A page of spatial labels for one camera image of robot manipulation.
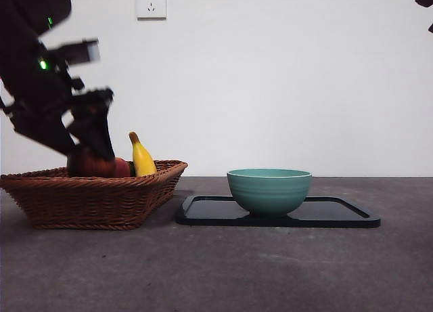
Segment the electrical outlet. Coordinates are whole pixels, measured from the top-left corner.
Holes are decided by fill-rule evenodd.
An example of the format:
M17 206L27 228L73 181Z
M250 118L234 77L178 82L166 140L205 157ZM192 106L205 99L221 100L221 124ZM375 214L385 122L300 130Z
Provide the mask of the electrical outlet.
M136 0L138 19L165 19L166 0Z

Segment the green bowl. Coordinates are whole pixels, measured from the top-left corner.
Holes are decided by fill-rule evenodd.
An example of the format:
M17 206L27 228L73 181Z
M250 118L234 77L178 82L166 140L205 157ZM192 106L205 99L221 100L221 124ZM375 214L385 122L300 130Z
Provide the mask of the green bowl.
M311 173L285 169L227 172L234 200L252 215L282 217L297 209L309 192Z

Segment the red apple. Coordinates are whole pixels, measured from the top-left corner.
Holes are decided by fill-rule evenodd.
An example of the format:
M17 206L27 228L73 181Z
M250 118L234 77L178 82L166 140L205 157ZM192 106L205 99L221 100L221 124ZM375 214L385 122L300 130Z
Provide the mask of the red apple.
M122 158L116 158L116 170L114 171L115 178L127 178L131 176L129 163Z
M111 178L116 170L116 161L106 160L84 145L78 145L68 155L68 174L71 177Z

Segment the gray floor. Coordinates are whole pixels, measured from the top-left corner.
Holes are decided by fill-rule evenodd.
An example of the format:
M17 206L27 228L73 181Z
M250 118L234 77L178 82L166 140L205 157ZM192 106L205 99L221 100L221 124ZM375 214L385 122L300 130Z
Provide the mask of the gray floor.
M181 178L133 231L35 230L2 194L2 311L433 311L433 179L313 179L375 229L178 225L190 194L229 189Z

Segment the brown woven basket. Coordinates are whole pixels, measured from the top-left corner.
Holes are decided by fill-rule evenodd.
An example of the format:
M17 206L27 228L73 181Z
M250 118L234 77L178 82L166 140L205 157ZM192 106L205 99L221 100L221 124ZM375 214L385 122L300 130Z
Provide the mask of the brown woven basket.
M188 166L155 161L145 177L69 177L65 167L2 175L3 188L39 229L135 229L173 196Z

